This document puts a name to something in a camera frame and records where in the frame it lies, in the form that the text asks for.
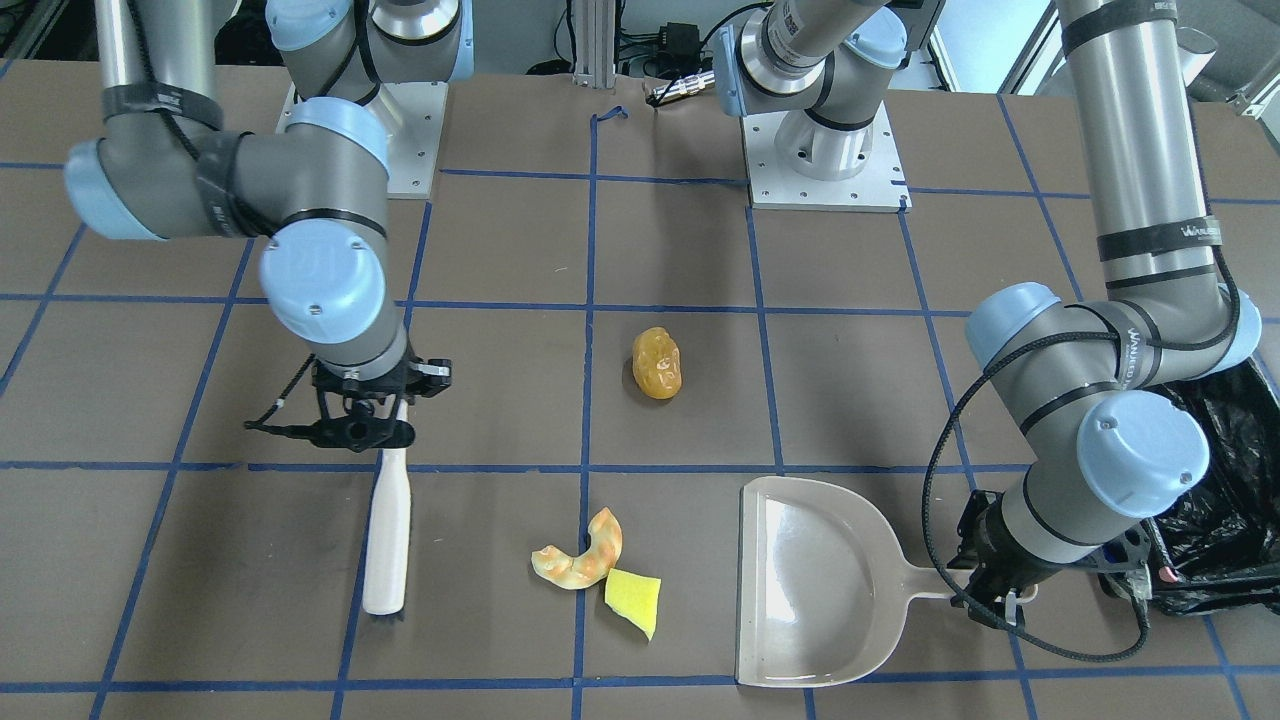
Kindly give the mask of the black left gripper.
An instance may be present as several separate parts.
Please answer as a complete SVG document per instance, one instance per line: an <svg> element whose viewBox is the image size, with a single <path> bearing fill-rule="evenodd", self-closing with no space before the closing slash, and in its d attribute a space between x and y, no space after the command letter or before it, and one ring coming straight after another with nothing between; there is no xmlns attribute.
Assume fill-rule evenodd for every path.
<svg viewBox="0 0 1280 720"><path fill-rule="evenodd" d="M1073 562L1048 562L1015 542L1000 516L1002 497L1001 492L988 489L970 493L957 524L960 546L950 568L969 570L965 592L1006 623L1020 626L1024 623L1020 602L1030 598L1030 588L1062 570L1100 574L1123 584L1129 571L1137 571L1144 582L1149 579L1147 561L1152 542L1140 525Z"/></svg>

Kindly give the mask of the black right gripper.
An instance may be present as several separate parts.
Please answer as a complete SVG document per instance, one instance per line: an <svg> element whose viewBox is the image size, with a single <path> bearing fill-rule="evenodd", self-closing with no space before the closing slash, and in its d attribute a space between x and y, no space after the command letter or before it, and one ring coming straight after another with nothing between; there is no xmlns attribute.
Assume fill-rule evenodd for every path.
<svg viewBox="0 0 1280 720"><path fill-rule="evenodd" d="M408 448L413 427L398 418L417 397L430 398L452 386L449 359L424 360L412 355L372 380L339 377L324 366L312 373L320 419L312 424L312 445L320 448Z"/></svg>

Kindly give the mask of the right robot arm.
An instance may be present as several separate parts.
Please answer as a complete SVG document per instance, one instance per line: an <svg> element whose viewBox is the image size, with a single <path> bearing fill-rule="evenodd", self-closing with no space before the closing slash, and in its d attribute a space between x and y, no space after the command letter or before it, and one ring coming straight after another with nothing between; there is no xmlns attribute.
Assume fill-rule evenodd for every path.
<svg viewBox="0 0 1280 720"><path fill-rule="evenodd" d="M265 23L300 96L275 135L225 127L202 1L99 1L101 138L64 167L83 223L111 240L268 240L259 275L305 341L319 418L247 428L323 448L406 448L401 409L452 382L419 357L387 279L390 85L467 78L467 1L269 1Z"/></svg>

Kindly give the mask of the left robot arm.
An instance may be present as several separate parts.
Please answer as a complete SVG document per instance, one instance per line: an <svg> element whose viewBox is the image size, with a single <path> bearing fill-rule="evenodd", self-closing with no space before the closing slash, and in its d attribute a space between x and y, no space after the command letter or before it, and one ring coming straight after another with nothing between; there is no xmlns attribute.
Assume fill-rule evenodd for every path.
<svg viewBox="0 0 1280 720"><path fill-rule="evenodd" d="M959 528L954 596L1011 629L1011 594L1169 509L1210 464L1199 424L1153 386L1245 361L1257 307L1225 265L1210 211L1172 1L1060 1L1105 273L1102 301L1038 283L991 295L966 341L1036 454L1024 478L977 495Z"/></svg>

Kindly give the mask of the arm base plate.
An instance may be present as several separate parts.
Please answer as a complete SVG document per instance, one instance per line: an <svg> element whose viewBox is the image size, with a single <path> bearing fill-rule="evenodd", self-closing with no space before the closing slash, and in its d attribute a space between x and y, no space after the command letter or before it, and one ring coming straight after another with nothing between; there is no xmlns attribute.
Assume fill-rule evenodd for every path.
<svg viewBox="0 0 1280 720"><path fill-rule="evenodd" d="M366 213L385 199L429 199L445 83L370 85L302 97L276 124L287 196L300 209Z"/></svg>
<svg viewBox="0 0 1280 720"><path fill-rule="evenodd" d="M756 209L897 213L913 208L886 106L870 124L832 129L806 111L741 119Z"/></svg>

